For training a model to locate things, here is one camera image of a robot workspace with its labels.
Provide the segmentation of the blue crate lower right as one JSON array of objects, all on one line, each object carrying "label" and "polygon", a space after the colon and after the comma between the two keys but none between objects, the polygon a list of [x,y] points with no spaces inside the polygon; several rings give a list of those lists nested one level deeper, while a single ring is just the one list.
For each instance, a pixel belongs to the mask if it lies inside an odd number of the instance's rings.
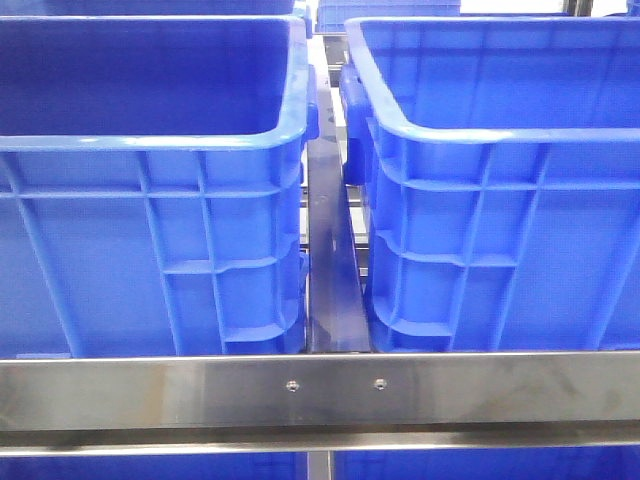
[{"label": "blue crate lower right", "polygon": [[637,446],[348,451],[338,479],[637,479]]}]

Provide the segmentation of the blue crate back middle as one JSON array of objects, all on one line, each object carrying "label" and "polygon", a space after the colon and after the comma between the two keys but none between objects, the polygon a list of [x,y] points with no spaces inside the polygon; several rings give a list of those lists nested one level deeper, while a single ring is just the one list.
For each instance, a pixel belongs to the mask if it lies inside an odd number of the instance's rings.
[{"label": "blue crate back middle", "polygon": [[343,33],[346,20],[360,17],[458,16],[456,0],[334,0],[319,1],[316,31]]}]

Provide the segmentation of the blue crate lower left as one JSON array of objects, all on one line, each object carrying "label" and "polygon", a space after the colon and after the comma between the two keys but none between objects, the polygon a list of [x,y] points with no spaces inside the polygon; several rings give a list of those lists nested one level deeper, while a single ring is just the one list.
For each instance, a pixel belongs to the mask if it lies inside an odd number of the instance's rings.
[{"label": "blue crate lower left", "polygon": [[299,453],[7,457],[3,479],[304,479]]}]

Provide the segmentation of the large blue crate left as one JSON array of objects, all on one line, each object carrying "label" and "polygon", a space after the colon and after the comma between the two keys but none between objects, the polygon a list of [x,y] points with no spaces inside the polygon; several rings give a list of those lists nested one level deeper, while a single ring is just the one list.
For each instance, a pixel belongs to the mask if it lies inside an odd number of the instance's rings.
[{"label": "large blue crate left", "polygon": [[1,20],[1,354],[305,343],[302,20]]}]

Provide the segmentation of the blue crate back left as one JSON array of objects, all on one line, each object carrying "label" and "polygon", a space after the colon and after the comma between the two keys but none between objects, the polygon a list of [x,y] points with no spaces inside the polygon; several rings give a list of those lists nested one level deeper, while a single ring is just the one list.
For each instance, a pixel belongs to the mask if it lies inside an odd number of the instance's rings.
[{"label": "blue crate back left", "polygon": [[296,15],[304,16],[303,1],[106,0],[38,1],[43,13],[54,15]]}]

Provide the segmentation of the steel centre divider bar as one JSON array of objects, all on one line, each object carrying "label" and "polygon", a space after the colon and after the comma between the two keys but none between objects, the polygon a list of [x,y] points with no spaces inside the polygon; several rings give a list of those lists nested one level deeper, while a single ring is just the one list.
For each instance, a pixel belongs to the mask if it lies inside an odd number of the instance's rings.
[{"label": "steel centre divider bar", "polygon": [[313,353],[371,350],[328,74],[317,70],[319,136],[308,144],[309,334]]}]

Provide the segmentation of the right rail screw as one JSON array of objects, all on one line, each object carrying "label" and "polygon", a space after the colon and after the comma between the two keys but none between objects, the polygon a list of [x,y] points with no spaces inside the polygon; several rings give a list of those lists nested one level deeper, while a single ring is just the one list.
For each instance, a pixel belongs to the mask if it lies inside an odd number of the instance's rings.
[{"label": "right rail screw", "polygon": [[378,378],[374,381],[374,388],[378,391],[385,390],[387,387],[387,381],[383,378]]}]

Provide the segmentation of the rail screw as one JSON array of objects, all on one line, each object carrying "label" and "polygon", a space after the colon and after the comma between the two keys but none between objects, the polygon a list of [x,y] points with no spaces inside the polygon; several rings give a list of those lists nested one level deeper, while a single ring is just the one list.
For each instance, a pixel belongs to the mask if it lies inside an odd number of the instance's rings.
[{"label": "rail screw", "polygon": [[286,389],[290,392],[296,392],[300,385],[296,380],[290,380],[286,383]]},{"label": "rail screw", "polygon": [[378,378],[374,381],[374,388],[378,391],[385,390],[387,387],[387,381],[383,378]]}]

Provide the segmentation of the left rail screw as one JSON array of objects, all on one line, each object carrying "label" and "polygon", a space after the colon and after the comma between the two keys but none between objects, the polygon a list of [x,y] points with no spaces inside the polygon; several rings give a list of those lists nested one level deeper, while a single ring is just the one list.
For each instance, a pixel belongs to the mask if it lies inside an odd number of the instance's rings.
[{"label": "left rail screw", "polygon": [[296,392],[300,385],[296,380],[290,380],[286,383],[286,389],[290,392]]}]

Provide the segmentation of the large blue crate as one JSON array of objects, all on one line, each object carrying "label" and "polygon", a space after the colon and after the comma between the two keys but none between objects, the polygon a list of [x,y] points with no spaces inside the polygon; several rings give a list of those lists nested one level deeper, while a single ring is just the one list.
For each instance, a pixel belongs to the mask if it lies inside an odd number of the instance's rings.
[{"label": "large blue crate", "polygon": [[382,352],[639,345],[639,21],[345,24]]},{"label": "large blue crate", "polygon": [[305,343],[302,20],[1,20],[1,354]]}]

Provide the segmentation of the steel front shelf rail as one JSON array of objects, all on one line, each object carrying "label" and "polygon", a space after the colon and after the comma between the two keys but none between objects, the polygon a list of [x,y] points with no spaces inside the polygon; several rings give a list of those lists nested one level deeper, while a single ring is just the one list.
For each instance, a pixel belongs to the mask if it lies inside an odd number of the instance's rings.
[{"label": "steel front shelf rail", "polygon": [[[374,381],[387,381],[385,390]],[[296,380],[296,392],[286,383]],[[5,456],[633,445],[632,351],[1,365]]]}]

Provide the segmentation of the large blue crate right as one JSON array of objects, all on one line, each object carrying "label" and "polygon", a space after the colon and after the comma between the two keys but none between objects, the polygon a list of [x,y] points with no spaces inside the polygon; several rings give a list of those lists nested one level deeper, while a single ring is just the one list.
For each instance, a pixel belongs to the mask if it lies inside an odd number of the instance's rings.
[{"label": "large blue crate right", "polygon": [[639,21],[345,24],[382,352],[639,345]]}]

